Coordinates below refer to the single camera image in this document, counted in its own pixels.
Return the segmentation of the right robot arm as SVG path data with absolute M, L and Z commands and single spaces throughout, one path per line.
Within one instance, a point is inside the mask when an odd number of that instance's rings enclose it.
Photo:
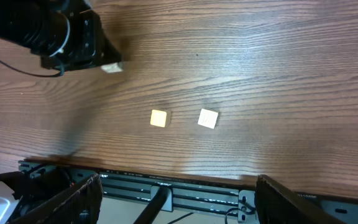
M 62 168 L 36 174 L 38 167 L 25 172 L 0 174 L 0 223 L 96 223 L 101 202 L 114 184 L 134 199 L 138 186 L 134 180 L 114 179 L 111 174 L 79 174 Z M 192 212 L 215 212 L 246 220 L 256 215 L 260 223 L 339 223 L 339 219 L 261 175 L 252 198 L 241 196 L 242 189 L 213 187 L 210 183 L 188 184 L 148 180 L 139 185 L 140 200 L 147 202 L 136 223 L 152 223 L 161 210 L 180 206 Z

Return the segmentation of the wooden letter B block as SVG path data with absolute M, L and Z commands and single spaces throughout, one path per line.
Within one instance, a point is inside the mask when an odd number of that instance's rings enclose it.
M 166 128 L 170 124 L 171 112 L 164 110 L 152 110 L 150 124 L 152 126 Z

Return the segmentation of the wooden letter E block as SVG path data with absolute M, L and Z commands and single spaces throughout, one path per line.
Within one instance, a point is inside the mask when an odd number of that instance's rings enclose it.
M 200 111 L 198 125 L 204 126 L 206 128 L 214 129 L 216 126 L 216 122 L 218 120 L 218 116 L 219 116 L 218 112 L 203 108 Z

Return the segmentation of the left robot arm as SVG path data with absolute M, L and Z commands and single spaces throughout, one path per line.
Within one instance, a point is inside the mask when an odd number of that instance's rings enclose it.
M 123 70 L 122 56 L 87 0 L 0 0 L 0 39 L 28 48 L 42 68 Z

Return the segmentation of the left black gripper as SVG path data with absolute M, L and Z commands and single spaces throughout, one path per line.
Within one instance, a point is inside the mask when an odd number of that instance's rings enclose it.
M 62 63 L 66 71 L 74 71 L 101 68 L 102 65 L 122 61 L 121 54 L 106 37 L 101 19 L 92 10 L 89 1 L 52 1 L 51 6 L 67 17 L 70 35 L 61 53 L 40 58 L 41 67 L 59 70 Z

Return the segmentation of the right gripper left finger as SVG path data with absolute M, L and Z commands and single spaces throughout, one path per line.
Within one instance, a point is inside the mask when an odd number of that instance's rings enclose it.
M 97 224 L 103 200 L 98 174 L 60 192 L 11 224 Z

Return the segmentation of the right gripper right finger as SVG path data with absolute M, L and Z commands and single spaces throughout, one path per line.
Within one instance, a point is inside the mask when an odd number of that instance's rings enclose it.
M 267 175 L 257 178 L 255 207 L 263 224 L 343 223 Z

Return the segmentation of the yellow block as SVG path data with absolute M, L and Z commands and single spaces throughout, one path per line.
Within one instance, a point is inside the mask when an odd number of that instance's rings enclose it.
M 101 70 L 106 73 L 119 73 L 124 71 L 124 63 L 123 62 L 116 62 L 105 64 L 101 66 Z

